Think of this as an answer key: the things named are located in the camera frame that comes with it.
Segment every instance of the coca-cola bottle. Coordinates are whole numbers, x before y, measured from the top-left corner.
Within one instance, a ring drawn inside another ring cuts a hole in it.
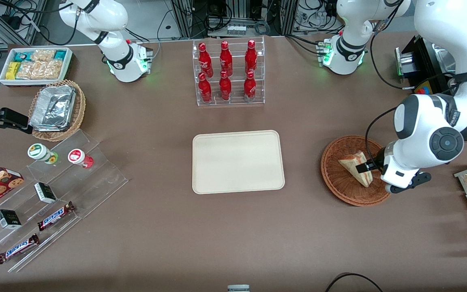
[[[252,39],[248,41],[248,50],[246,50],[244,62],[244,70],[246,71],[246,74],[257,69],[257,51],[255,50],[255,41]]]
[[[228,78],[228,72],[226,70],[221,71],[219,87],[221,88],[221,98],[224,101],[229,101],[232,94],[232,82],[230,81],[230,78]]]
[[[204,43],[199,44],[199,66],[201,71],[206,74],[206,77],[212,78],[214,76],[214,70],[212,69],[212,58],[206,51],[206,45]]]
[[[252,102],[255,99],[255,87],[257,83],[253,79],[253,74],[253,71],[249,71],[244,81],[244,100],[246,102]]]
[[[206,80],[206,75],[203,72],[200,72],[198,75],[199,78],[199,92],[201,93],[201,99],[204,103],[211,103],[212,102],[212,87],[210,86],[210,82]]]
[[[221,61],[221,70],[226,70],[228,76],[234,74],[234,63],[232,61],[232,53],[228,49],[228,41],[221,42],[221,55],[219,56],[219,61]]]

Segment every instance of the small jar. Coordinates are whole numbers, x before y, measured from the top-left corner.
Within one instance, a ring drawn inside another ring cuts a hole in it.
[[[68,154],[68,160],[76,165],[80,165],[83,168],[90,168],[93,166],[93,157],[86,155],[84,151],[80,149],[73,149]]]
[[[28,156],[32,159],[44,161],[46,164],[53,164],[59,159],[56,152],[49,150],[41,143],[35,143],[28,148]]]

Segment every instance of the acrylic bottle rack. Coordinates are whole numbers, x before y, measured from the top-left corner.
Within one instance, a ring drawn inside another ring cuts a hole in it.
[[[252,102],[244,100],[244,81],[246,80],[246,72],[244,70],[244,56],[248,48],[248,40],[255,41],[255,50],[257,51],[257,69],[254,72],[254,80],[257,83],[255,87],[255,98]],[[230,101],[224,101],[221,98],[221,90],[219,88],[219,80],[221,79],[221,64],[219,63],[219,55],[221,54],[221,44],[212,40],[202,40],[193,42],[193,67],[194,67],[194,82],[196,84],[196,100],[198,106],[214,106],[214,105],[257,105],[266,101],[265,97],[265,55],[266,49],[263,37],[243,37],[235,39],[226,39],[233,59],[233,75],[230,76],[232,83],[232,94]],[[212,68],[214,74],[212,78],[208,78],[212,87],[212,102],[204,103],[199,92],[198,74],[201,72],[199,66],[199,50],[198,44],[205,43],[206,50],[212,58]]]
[[[16,230],[8,230],[0,225],[0,253],[5,253],[34,233],[37,233],[40,244],[11,257],[0,265],[1,268],[8,272],[21,270],[127,183],[128,179],[107,160],[97,146],[96,140],[79,130],[51,149],[59,155],[57,162],[48,165],[42,161],[34,161],[20,170],[24,183],[18,190],[0,199],[0,209],[14,210],[22,226]],[[94,163],[91,168],[82,168],[67,160],[68,153],[74,148],[82,149],[93,157]],[[39,181],[50,185],[57,197],[55,203],[46,204],[39,201],[34,189],[34,184]],[[37,222],[41,222],[69,201],[73,202],[76,210],[68,213],[53,226],[39,231]]]

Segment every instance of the bottle cap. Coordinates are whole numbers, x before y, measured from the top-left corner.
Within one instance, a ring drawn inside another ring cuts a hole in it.
[[[72,151],[70,151],[70,154],[68,154],[68,160],[73,164],[81,163],[82,161],[84,161],[85,157],[86,154],[80,149],[73,149]]]
[[[40,143],[35,143],[28,148],[28,157],[33,159],[43,159],[48,153],[48,149]]]

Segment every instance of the table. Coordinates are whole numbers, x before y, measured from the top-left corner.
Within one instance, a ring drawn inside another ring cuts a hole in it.
[[[395,71],[393,49],[411,36],[376,38],[385,78]],[[152,74],[131,84],[109,73],[97,46],[72,47],[70,79],[87,98],[82,128],[131,181],[21,272],[0,266],[0,291],[212,292],[246,283],[254,292],[316,292],[342,272],[364,274],[387,292],[467,291],[467,201],[452,177],[467,169],[467,144],[451,164],[429,170],[430,183],[376,207],[347,205],[319,174],[323,149],[363,135],[408,93],[382,83],[368,56],[339,76],[284,37],[265,41],[266,104],[222,109],[196,106],[191,41],[163,43]],[[36,92],[2,86],[0,107],[26,113]],[[283,189],[194,194],[195,135],[267,129],[280,135]],[[370,136],[395,140],[392,115]],[[1,130],[0,166],[31,163],[33,142]],[[371,286],[345,278],[332,289],[357,290]]]

